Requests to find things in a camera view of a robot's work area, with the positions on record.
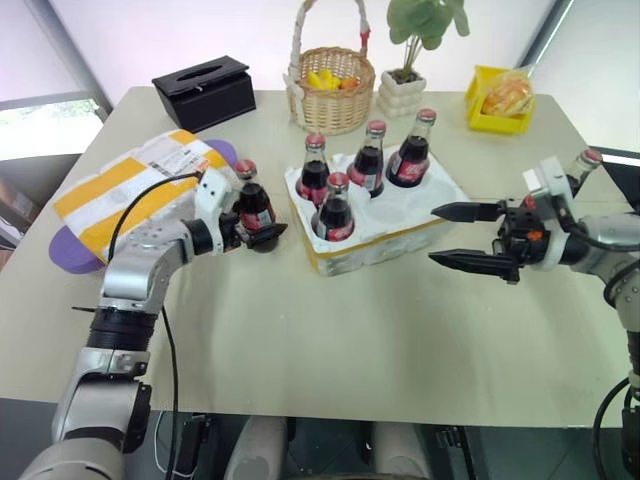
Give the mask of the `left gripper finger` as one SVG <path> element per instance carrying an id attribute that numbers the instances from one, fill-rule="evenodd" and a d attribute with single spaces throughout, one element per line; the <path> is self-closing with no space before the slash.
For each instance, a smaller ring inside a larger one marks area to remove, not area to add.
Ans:
<path id="1" fill-rule="evenodd" d="M 276 248 L 279 237 L 286 231 L 287 227 L 287 224 L 276 223 L 253 233 L 248 233 L 244 243 L 250 250 L 258 253 L 269 253 Z"/>

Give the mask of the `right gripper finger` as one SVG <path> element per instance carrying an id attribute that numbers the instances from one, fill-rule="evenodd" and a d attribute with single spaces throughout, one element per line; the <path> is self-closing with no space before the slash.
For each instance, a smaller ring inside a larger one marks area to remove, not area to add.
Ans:
<path id="1" fill-rule="evenodd" d="M 493 222 L 503 214 L 503 204 L 451 202 L 432 209 L 431 214 L 459 223 Z"/>
<path id="2" fill-rule="evenodd" d="M 490 255 L 480 250 L 451 249 L 431 252 L 429 258 L 436 263 L 472 274 L 495 276 L 509 284 L 518 283 L 518 264 L 504 255 Z"/>

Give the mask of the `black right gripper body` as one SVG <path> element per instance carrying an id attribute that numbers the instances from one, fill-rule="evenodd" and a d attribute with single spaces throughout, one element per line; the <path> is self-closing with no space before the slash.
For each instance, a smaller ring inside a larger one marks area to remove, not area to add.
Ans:
<path id="1" fill-rule="evenodd" d="M 550 233 L 532 208 L 532 202 L 516 206 L 513 201 L 501 200 L 498 205 L 503 219 L 497 238 L 492 241 L 492 250 L 494 255 L 510 260 L 500 277 L 509 284 L 517 284 L 521 268 L 544 259 Z"/>

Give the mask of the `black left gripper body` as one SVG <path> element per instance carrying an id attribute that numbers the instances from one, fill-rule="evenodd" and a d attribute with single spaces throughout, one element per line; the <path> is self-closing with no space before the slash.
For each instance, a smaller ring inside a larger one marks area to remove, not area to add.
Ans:
<path id="1" fill-rule="evenodd" d="M 222 213 L 219 217 L 219 228 L 222 235 L 224 252 L 229 252 L 242 246 L 248 248 L 250 238 L 244 230 L 237 213 Z"/>

